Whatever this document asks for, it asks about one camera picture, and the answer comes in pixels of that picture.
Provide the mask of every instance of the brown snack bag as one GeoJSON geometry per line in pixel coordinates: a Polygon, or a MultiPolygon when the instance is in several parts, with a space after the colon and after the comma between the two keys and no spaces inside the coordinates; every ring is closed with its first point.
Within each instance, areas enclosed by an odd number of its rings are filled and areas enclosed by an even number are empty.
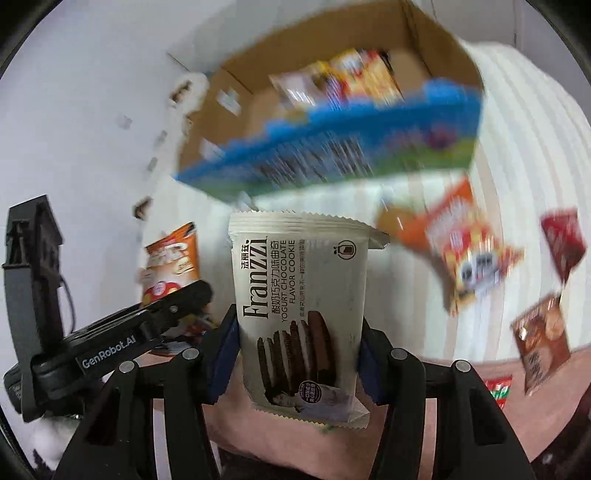
{"type": "Polygon", "coordinates": [[[559,297],[549,295],[511,325],[525,368],[525,393],[531,395],[570,358],[559,297]]]}

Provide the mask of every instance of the white fabric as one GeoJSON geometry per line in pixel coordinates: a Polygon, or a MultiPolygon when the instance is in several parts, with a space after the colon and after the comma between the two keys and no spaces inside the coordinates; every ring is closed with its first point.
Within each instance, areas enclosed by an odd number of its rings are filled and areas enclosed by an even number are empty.
{"type": "MultiPolygon", "coordinates": [[[[539,218],[555,207],[576,206],[583,235],[591,239],[591,129],[576,102],[553,79],[511,47],[465,45],[486,87],[479,143],[470,179],[479,206],[505,242],[525,248],[524,262],[490,296],[449,317],[431,266],[391,245],[368,261],[365,316],[395,346],[426,358],[490,361],[516,358],[510,323],[545,294],[560,289],[539,218]]],[[[174,170],[180,131],[170,131],[159,154],[174,170]]],[[[461,172],[418,173],[387,181],[355,181],[257,198],[261,209],[327,213],[373,224],[382,196],[429,204],[461,172]]],[[[143,243],[185,222],[195,222],[201,275],[214,291],[221,319],[234,301],[231,208],[164,176],[153,194],[143,243]]],[[[571,274],[561,308],[571,347],[591,342],[591,283],[587,255],[571,274]]],[[[140,266],[145,265],[141,254],[140,266]]]]}

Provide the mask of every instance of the chocolate cookie image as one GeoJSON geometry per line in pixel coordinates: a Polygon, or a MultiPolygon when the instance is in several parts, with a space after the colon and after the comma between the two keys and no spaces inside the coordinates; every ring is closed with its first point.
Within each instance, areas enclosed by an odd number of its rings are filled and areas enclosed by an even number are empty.
{"type": "Polygon", "coordinates": [[[312,341],[312,332],[310,326],[301,320],[301,327],[304,330],[304,336],[306,337],[306,358],[308,360],[308,380],[313,382],[318,381],[318,368],[316,367],[316,353],[314,351],[314,342],[312,341]]]}
{"type": "Polygon", "coordinates": [[[292,320],[290,323],[290,336],[291,336],[291,353],[293,356],[293,369],[291,375],[296,385],[296,389],[300,384],[306,380],[306,366],[304,364],[304,354],[301,348],[300,331],[297,327],[297,322],[292,320]]]}
{"type": "Polygon", "coordinates": [[[269,375],[269,368],[267,367],[267,353],[265,352],[265,341],[259,337],[256,342],[256,349],[259,355],[259,367],[261,368],[262,384],[265,390],[270,390],[273,384],[269,375]]]}
{"type": "Polygon", "coordinates": [[[318,383],[334,387],[336,383],[335,350],[326,322],[320,312],[311,310],[308,312],[308,325],[316,354],[318,383]]]}
{"type": "Polygon", "coordinates": [[[335,351],[320,312],[308,312],[307,321],[292,320],[289,332],[277,330],[272,339],[259,337],[256,348],[265,396],[271,404],[286,406],[306,380],[336,386],[335,351]]]}

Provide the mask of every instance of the franzzi cookie package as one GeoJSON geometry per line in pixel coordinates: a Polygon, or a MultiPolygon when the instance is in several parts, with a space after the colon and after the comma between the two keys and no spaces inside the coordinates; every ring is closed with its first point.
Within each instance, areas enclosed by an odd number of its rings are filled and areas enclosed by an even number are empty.
{"type": "Polygon", "coordinates": [[[367,250],[388,236],[348,219],[262,212],[232,215],[229,231],[243,379],[255,406],[365,426],[355,385],[367,250]]]}

